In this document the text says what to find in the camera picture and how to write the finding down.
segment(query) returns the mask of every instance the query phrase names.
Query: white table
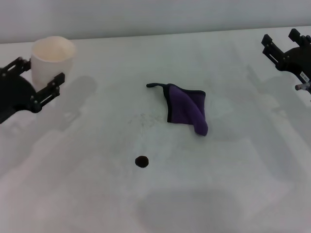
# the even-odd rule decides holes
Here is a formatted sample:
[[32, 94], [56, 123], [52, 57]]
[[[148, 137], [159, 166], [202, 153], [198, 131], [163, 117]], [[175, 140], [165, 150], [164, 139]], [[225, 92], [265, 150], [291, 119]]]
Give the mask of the white table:
[[[261, 53], [289, 32], [74, 41], [61, 96], [0, 125], [0, 232], [310, 232], [311, 95]], [[0, 64], [31, 45], [0, 45]], [[167, 123], [151, 82], [204, 90], [207, 136]]]

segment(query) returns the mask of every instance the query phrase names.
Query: white cup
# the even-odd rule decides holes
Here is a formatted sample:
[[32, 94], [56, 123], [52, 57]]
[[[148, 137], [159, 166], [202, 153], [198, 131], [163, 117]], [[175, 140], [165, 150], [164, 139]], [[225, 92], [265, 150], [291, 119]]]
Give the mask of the white cup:
[[46, 87], [53, 78], [64, 73], [68, 76], [73, 58], [76, 54], [75, 45], [60, 36], [50, 36], [37, 40], [32, 46], [31, 71], [36, 91]]

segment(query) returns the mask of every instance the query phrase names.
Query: purple cloth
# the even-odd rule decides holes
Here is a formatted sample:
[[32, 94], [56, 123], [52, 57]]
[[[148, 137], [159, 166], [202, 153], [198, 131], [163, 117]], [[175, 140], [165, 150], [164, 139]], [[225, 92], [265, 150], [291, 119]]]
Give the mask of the purple cloth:
[[194, 131], [206, 136], [208, 126], [205, 120], [204, 91], [184, 90], [174, 84], [150, 83], [147, 87], [162, 86], [168, 105], [167, 121], [176, 124], [193, 125]]

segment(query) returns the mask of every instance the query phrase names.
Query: black hole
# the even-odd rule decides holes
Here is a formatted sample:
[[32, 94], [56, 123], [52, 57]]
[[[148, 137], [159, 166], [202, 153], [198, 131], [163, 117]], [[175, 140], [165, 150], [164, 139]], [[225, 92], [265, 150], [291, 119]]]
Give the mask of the black hole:
[[149, 159], [146, 156], [139, 156], [135, 159], [135, 164], [141, 168], [147, 167], [149, 165]]

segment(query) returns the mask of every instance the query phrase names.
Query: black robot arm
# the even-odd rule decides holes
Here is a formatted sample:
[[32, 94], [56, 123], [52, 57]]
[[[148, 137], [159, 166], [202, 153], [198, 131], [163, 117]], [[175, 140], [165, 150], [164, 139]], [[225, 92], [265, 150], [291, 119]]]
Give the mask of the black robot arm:
[[36, 92], [20, 76], [30, 69], [31, 62], [21, 57], [0, 69], [0, 124], [21, 110], [38, 113], [44, 105], [59, 96], [59, 86], [65, 82], [63, 73], [55, 76], [45, 88]]
[[261, 42], [265, 46], [262, 53], [276, 65], [279, 71], [291, 72], [302, 82], [295, 86], [296, 90], [306, 90], [311, 94], [311, 37], [300, 36], [296, 29], [292, 29], [288, 37], [299, 47], [282, 52], [266, 34]]

